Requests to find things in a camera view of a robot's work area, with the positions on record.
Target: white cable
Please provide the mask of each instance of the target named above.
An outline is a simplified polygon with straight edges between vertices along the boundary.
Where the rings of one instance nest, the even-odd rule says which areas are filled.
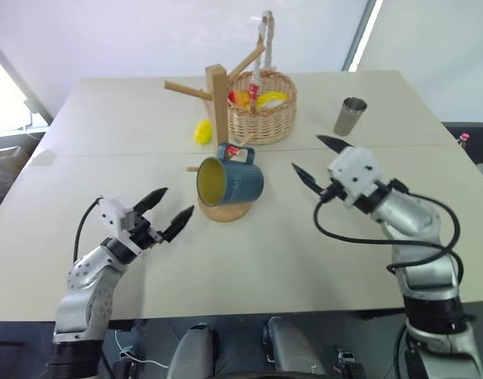
[[[140,360],[140,359],[138,359],[138,358],[134,358],[132,355],[129,355],[128,353],[126,353],[126,352],[125,352],[125,351],[122,349],[121,344],[118,342],[118,338],[117,338],[117,329],[115,329],[114,336],[115,336],[115,343],[117,344],[118,349],[121,351],[121,353],[123,353],[123,355],[125,355],[125,356],[126,356],[126,357],[128,357],[129,359],[132,359],[133,361],[135,361],[135,362],[139,362],[139,363],[152,363],[152,364],[157,365],[157,366],[159,366],[159,367],[163,367],[164,369],[169,369],[169,368],[170,368],[169,366],[166,366],[166,365],[164,365],[164,364],[162,364],[162,363],[159,363],[159,362],[157,362],[157,361],[151,361],[151,360],[148,360],[148,359],[147,359],[147,360],[142,361],[142,360]]]

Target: wooden post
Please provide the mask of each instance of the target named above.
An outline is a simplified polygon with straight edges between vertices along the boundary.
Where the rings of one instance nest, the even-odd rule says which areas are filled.
[[[227,72],[221,65],[206,68],[208,92],[212,95],[212,136],[215,146],[229,142],[227,130]]]

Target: stainless steel cup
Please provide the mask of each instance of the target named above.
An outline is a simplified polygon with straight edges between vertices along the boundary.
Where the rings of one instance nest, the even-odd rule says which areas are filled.
[[[344,99],[342,109],[336,119],[334,132],[339,136],[348,135],[367,107],[368,104],[363,99],[357,97]]]

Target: white wall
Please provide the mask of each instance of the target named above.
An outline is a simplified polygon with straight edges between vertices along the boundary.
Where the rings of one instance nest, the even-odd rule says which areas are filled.
[[[483,0],[385,0],[359,69],[397,69],[441,121],[483,122]]]
[[[52,115],[82,77],[234,68],[275,15],[284,72],[339,70],[366,0],[1,0],[0,49]]]

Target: wooden peg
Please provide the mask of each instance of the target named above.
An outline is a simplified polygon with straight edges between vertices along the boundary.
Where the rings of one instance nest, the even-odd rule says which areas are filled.
[[[164,81],[164,88],[170,89],[171,91],[185,93],[186,95],[189,95],[189,96],[199,97],[200,99],[203,99],[203,100],[212,100],[211,93],[208,93],[199,89],[190,88],[181,84],[174,83],[172,81]]]
[[[208,92],[212,95],[212,136],[215,146],[229,142],[227,131],[227,73],[221,65],[206,68]]]
[[[234,82],[234,79],[236,79],[236,77],[244,70],[246,69],[250,63],[252,63],[254,61],[254,59],[256,59],[259,55],[261,55],[263,53],[263,51],[265,50],[265,47],[264,45],[261,43],[259,45],[257,45],[256,49],[250,53],[247,58],[245,58],[243,61],[241,61],[241,63],[236,66],[233,71],[230,72],[229,74],[229,85],[232,85],[233,82]]]

